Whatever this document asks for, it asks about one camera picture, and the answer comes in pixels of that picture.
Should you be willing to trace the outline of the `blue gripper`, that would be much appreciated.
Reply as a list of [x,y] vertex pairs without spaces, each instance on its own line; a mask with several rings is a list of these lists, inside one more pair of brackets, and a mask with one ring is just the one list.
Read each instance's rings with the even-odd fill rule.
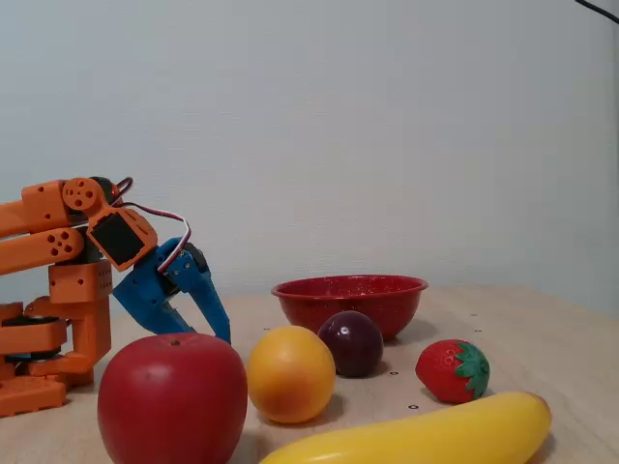
[[230,322],[212,280],[202,251],[184,246],[174,260],[174,282],[158,267],[180,242],[172,238],[156,246],[114,288],[120,305],[143,329],[152,334],[189,334],[195,329],[170,304],[181,290],[188,293],[216,337],[231,343]]

